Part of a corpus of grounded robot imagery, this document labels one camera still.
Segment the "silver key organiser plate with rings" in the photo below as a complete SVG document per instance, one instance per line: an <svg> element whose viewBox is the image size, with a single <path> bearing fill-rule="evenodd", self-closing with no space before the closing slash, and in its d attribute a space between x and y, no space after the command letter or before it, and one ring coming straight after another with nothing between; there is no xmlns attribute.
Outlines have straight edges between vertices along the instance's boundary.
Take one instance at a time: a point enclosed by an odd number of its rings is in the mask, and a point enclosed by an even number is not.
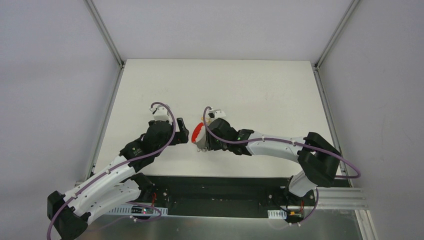
<svg viewBox="0 0 424 240"><path fill-rule="evenodd" d="M206 152L206 140L206 129L204 124L201 122L195 127L191 137L191 142L196 145L198 152Z"/></svg>

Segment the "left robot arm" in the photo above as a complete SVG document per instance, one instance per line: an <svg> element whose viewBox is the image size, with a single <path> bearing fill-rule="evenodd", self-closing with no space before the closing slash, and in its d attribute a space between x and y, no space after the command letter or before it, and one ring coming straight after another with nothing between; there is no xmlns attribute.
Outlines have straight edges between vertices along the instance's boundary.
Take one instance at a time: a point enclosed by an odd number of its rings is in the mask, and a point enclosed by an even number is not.
<svg viewBox="0 0 424 240"><path fill-rule="evenodd" d="M147 131L126 144L103 170L65 193L52 192L47 197L50 223L46 238L50 240L56 230L61 239L75 240L116 206L137 199L149 201L153 184L141 170L168 146L188 143L189 134L181 117L175 121L154 119Z"/></svg>

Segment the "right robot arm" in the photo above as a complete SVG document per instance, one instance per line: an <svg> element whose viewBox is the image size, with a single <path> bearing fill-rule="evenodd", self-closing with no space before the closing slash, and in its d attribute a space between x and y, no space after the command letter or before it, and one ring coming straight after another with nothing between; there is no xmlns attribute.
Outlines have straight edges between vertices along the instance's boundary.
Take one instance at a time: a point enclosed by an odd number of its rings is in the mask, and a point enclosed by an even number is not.
<svg viewBox="0 0 424 240"><path fill-rule="evenodd" d="M222 118L206 126L205 147L209 151L269 156L299 164L301 171L291 176L283 188L284 201L290 205L298 204L316 187L333 187L340 164L340 153L316 132L306 137L277 137L252 129L236 130Z"/></svg>

